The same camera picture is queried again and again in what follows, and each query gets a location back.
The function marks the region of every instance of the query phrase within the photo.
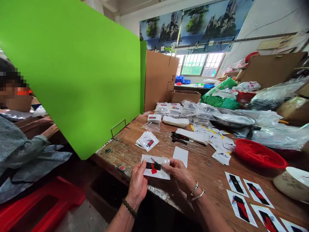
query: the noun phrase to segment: silver bangle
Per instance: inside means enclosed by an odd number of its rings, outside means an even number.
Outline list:
[[[199,183],[196,181],[196,185],[193,189],[193,192],[191,193],[191,196],[193,196],[193,194],[194,194],[195,190],[198,188],[198,186],[199,186]]]
[[[201,195],[192,198],[192,199],[190,200],[190,202],[195,201],[195,200],[197,200],[198,198],[200,198],[201,196],[203,196],[204,192],[205,192],[205,190],[202,191],[202,194],[201,194]]]

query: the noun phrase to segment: stainless steel bowl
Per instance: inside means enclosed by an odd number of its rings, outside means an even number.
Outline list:
[[[232,127],[234,129],[240,129],[240,128],[244,128],[244,127],[247,127],[247,126],[253,126],[253,125],[257,124],[257,121],[254,118],[252,118],[252,117],[250,117],[246,114],[239,113],[239,112],[236,112],[236,111],[233,111],[233,110],[224,109],[224,108],[217,108],[217,109],[222,114],[233,114],[233,115],[238,115],[238,116],[245,116],[252,121],[251,123],[242,124],[242,123],[231,122],[231,121],[221,119],[221,118],[214,116],[215,119],[217,120],[217,121],[214,121],[214,122],[216,122],[216,123],[218,123],[222,126]]]

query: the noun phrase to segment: wooden table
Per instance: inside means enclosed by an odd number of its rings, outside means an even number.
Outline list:
[[[139,115],[135,118],[128,125],[130,131],[123,136],[123,138],[119,141],[110,140],[92,156],[92,159],[120,181],[128,185],[131,177],[131,170],[141,160],[142,154],[172,158],[175,146],[178,146],[189,151],[188,170],[193,175],[194,179],[199,182],[201,188],[205,189],[208,198],[217,206],[221,215],[235,231],[267,230],[251,206],[250,211],[253,214],[258,228],[235,216],[226,191],[226,189],[230,190],[230,187],[224,173],[225,171],[259,184],[275,207],[275,209],[270,208],[270,210],[280,222],[281,220],[279,217],[308,228],[308,205],[290,199],[274,187],[272,179],[279,174],[278,172],[269,173],[262,171],[261,173],[259,170],[253,170],[251,166],[239,160],[234,153],[232,153],[229,166],[222,165],[211,157],[215,152],[211,145],[204,146],[196,142],[188,143],[188,145],[179,142],[173,143],[170,135],[172,131],[177,130],[177,127],[166,125],[163,122],[161,123],[160,133],[154,133],[159,140],[159,143],[155,147],[149,152],[137,147],[135,143],[145,131],[141,129],[141,126],[147,122],[148,113]],[[185,129],[191,131],[190,125]],[[125,167],[123,172],[119,169],[121,166]],[[148,190],[150,192],[159,196],[177,210],[182,211],[189,218],[194,219],[191,207],[186,202],[181,192],[175,187],[174,181],[150,178],[148,184]],[[263,206],[254,201],[251,196],[250,198],[245,197],[245,199],[248,204]]]
[[[195,84],[188,84],[188,85],[174,85],[174,90],[186,90],[186,91],[197,91],[202,96],[207,93],[209,90],[208,88],[204,88],[203,86],[195,86]]]

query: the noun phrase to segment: ceiling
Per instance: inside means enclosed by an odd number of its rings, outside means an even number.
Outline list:
[[[113,13],[126,15],[166,0],[100,0]]]

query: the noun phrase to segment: hand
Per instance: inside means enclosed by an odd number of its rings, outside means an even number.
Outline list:
[[[190,195],[194,189],[195,181],[181,160],[171,158],[170,165],[162,164],[161,167],[176,179],[183,192]]]
[[[126,201],[135,211],[137,211],[147,193],[148,177],[144,177],[143,175],[145,169],[146,160],[143,160],[143,162],[139,162],[131,172],[129,193],[126,197]]]

